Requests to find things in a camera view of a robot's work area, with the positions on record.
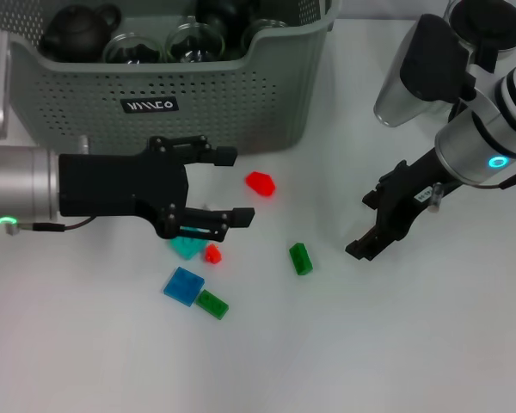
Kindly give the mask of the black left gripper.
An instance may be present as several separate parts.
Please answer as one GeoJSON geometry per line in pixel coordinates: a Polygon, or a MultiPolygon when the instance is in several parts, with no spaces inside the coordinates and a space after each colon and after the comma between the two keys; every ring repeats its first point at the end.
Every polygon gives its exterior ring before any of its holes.
{"type": "Polygon", "coordinates": [[[149,222],[163,239],[223,242],[229,229],[250,226],[255,209],[185,208],[184,164],[232,167],[236,160],[235,147],[213,147],[205,135],[154,136],[136,155],[62,154],[58,157],[59,212],[64,217],[137,217],[149,222]]]}

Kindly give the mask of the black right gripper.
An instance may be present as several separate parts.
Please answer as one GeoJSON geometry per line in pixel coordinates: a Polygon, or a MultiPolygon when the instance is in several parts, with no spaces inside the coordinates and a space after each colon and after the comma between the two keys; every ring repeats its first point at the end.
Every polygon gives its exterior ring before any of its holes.
{"type": "Polygon", "coordinates": [[[415,196],[436,183],[442,184],[447,194],[460,186],[434,149],[410,165],[399,162],[363,197],[363,204],[377,210],[376,224],[363,237],[347,245],[345,251],[357,260],[372,261],[392,243],[402,240],[427,208],[427,201],[417,200],[415,196]]]}

